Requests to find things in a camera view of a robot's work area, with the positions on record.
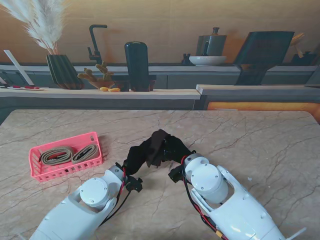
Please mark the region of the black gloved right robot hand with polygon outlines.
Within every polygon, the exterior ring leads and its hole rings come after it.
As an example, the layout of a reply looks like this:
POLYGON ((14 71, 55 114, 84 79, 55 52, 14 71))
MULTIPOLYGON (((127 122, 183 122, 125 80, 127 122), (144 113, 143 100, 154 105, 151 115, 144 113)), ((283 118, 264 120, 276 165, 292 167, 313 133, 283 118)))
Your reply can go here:
POLYGON ((189 150, 178 137, 168 135, 164 138, 158 153, 163 162, 174 161, 181 163, 183 159, 196 153, 196 151, 189 150))

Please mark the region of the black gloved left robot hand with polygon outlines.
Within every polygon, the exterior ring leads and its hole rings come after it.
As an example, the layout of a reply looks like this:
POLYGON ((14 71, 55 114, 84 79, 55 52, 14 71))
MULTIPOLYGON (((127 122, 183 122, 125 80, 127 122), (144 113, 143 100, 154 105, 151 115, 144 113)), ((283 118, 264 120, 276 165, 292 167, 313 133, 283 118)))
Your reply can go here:
POLYGON ((151 165, 158 166, 156 155, 160 150, 160 145, 152 145, 152 140, 149 138, 143 141, 140 145, 132 146, 129 149, 126 160, 122 167, 125 169, 127 175, 134 175, 139 171, 144 163, 148 167, 151 165))

